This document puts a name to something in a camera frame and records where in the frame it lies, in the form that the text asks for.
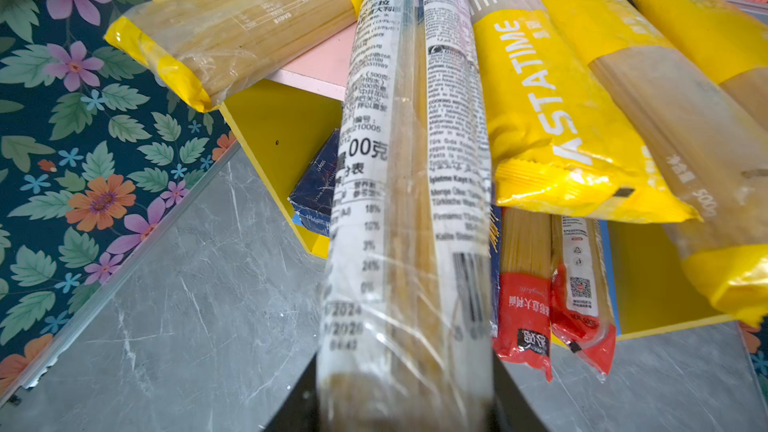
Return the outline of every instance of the yellow pasta package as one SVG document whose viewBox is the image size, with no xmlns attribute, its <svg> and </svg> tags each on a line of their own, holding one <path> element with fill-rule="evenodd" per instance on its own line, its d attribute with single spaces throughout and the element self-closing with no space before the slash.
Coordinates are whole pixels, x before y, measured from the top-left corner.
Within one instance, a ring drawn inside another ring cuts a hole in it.
<svg viewBox="0 0 768 432">
<path fill-rule="evenodd" d="M 633 0 L 637 8 L 768 130 L 768 26 L 725 0 Z"/>
<path fill-rule="evenodd" d="M 154 0 L 104 37 L 199 112 L 355 23 L 362 0 Z"/>
<path fill-rule="evenodd" d="M 639 223 L 697 217 L 540 0 L 469 2 L 500 206 Z"/>
<path fill-rule="evenodd" d="M 768 132 L 626 0 L 542 0 L 702 221 L 667 226 L 688 280 L 750 324 L 768 314 Z"/>
</svg>

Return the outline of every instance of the pink shelf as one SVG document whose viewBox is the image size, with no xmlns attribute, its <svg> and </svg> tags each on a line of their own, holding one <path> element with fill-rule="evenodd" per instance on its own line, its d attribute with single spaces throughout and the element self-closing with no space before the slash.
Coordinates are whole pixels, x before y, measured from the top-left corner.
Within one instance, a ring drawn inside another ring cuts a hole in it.
<svg viewBox="0 0 768 432">
<path fill-rule="evenodd" d="M 267 79 L 331 99 L 344 100 L 356 24 L 268 76 Z"/>
</svg>

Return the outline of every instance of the red pasta package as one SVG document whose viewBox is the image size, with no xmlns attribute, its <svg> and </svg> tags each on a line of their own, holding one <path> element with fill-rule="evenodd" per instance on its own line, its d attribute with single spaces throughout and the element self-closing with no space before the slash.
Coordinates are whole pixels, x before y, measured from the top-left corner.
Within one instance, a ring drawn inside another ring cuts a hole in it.
<svg viewBox="0 0 768 432">
<path fill-rule="evenodd" d="M 552 334 L 581 360 L 608 375 L 616 349 L 598 221 L 552 217 Z"/>
<path fill-rule="evenodd" d="M 501 360 L 540 369 L 552 382 L 551 331 L 552 217 L 504 208 L 498 336 Z"/>
</svg>

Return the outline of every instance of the nutrition label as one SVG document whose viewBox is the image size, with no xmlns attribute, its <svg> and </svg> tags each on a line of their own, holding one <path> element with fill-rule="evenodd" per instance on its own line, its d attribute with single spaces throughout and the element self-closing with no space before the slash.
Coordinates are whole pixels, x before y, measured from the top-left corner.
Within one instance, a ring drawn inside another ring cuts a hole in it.
<svg viewBox="0 0 768 432">
<path fill-rule="evenodd" d="M 597 317 L 598 295 L 594 284 L 587 220 L 591 219 L 562 217 L 563 263 L 568 271 L 567 306 L 571 311 Z"/>
</svg>

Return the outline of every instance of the spaghetti package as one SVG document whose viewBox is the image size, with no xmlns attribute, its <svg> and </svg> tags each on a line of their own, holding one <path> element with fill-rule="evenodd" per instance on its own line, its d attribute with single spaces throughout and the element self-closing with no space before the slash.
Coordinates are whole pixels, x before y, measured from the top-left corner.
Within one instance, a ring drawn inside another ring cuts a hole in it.
<svg viewBox="0 0 768 432">
<path fill-rule="evenodd" d="M 489 208 L 467 0 L 364 0 L 322 303 L 323 430 L 486 430 Z"/>
<path fill-rule="evenodd" d="M 540 0 L 469 3 L 500 206 L 622 222 L 696 217 Z"/>
<path fill-rule="evenodd" d="M 626 0 L 543 0 L 565 39 L 648 144 L 702 222 L 668 226 L 713 307 L 768 313 L 768 132 Z"/>
<path fill-rule="evenodd" d="M 616 349 L 603 240 L 598 221 L 552 216 L 552 334 L 608 375 Z"/>
<path fill-rule="evenodd" d="M 552 382 L 552 218 L 518 208 L 503 210 L 498 336 L 493 349 L 501 360 L 539 369 Z"/>
<path fill-rule="evenodd" d="M 154 0 L 105 39 L 207 112 L 353 24 L 362 0 Z"/>
<path fill-rule="evenodd" d="M 640 12 L 768 130 L 768 26 L 725 0 L 633 0 Z"/>
</svg>

